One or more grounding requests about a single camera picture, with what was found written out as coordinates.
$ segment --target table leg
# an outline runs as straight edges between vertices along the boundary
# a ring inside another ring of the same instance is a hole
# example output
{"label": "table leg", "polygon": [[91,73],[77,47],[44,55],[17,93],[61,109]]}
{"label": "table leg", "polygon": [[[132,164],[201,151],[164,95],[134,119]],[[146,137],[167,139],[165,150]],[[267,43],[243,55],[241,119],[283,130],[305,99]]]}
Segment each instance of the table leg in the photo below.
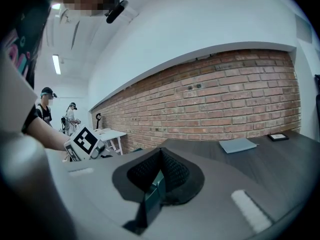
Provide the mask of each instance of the table leg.
{"label": "table leg", "polygon": [[118,139],[118,144],[119,144],[120,154],[121,154],[121,156],[122,156],[124,153],[122,152],[122,146],[121,146],[120,137],[118,137],[117,139]]}
{"label": "table leg", "polygon": [[112,146],[113,150],[116,151],[117,149],[116,149],[116,146],[115,146],[115,144],[114,144],[112,139],[110,139],[110,143],[111,143],[111,146]]}

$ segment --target black cap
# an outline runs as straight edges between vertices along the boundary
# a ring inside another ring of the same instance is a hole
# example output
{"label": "black cap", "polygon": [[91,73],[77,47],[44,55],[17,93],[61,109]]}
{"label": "black cap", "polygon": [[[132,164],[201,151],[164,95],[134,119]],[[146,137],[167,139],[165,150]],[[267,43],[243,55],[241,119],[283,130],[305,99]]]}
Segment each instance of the black cap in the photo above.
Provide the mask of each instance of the black cap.
{"label": "black cap", "polygon": [[54,93],[54,91],[50,87],[44,87],[41,91],[41,96],[44,94],[51,94],[53,97],[57,98],[57,95]]}
{"label": "black cap", "polygon": [[71,105],[73,105],[73,106],[74,106],[74,109],[77,110],[76,103],[71,102],[70,105],[69,105],[69,107],[70,107]]}

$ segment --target white wall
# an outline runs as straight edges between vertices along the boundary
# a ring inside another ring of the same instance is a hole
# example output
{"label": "white wall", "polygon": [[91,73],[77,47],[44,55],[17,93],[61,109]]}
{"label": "white wall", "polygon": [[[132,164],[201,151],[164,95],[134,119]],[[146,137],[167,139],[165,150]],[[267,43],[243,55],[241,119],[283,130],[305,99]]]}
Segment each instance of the white wall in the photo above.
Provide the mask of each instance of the white wall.
{"label": "white wall", "polygon": [[89,81],[89,107],[157,71],[223,50],[293,50],[294,13],[279,0],[156,0],[120,30]]}

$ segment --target woman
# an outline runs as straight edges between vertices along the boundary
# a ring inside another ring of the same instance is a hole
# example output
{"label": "woman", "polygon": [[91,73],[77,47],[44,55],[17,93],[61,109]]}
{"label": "woman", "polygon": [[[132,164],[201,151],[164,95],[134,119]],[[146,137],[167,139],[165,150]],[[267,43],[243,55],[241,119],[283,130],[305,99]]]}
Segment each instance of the woman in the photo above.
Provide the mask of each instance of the woman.
{"label": "woman", "polygon": [[79,119],[75,119],[74,110],[77,110],[76,103],[71,102],[65,115],[65,131],[68,136],[71,136],[76,131],[76,124],[81,124]]}

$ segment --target white ceiling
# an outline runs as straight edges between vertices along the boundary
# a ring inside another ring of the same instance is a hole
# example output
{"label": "white ceiling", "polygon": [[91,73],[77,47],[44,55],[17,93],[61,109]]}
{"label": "white ceiling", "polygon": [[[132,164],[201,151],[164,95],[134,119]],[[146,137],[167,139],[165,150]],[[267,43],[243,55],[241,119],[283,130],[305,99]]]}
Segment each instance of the white ceiling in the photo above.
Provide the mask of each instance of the white ceiling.
{"label": "white ceiling", "polygon": [[[129,7],[137,13],[152,0],[128,0]],[[37,61],[37,74],[44,77],[73,78],[88,80],[91,71],[101,52],[106,48],[112,37],[120,28],[125,28],[129,22],[121,17],[112,24],[106,23],[106,17],[102,16],[75,16],[70,17],[70,23],[60,23],[57,17],[64,11],[51,10],[49,19],[42,38],[41,52]],[[74,45],[72,40],[77,23]],[[56,75],[52,55],[58,54],[60,58],[61,75]]]}

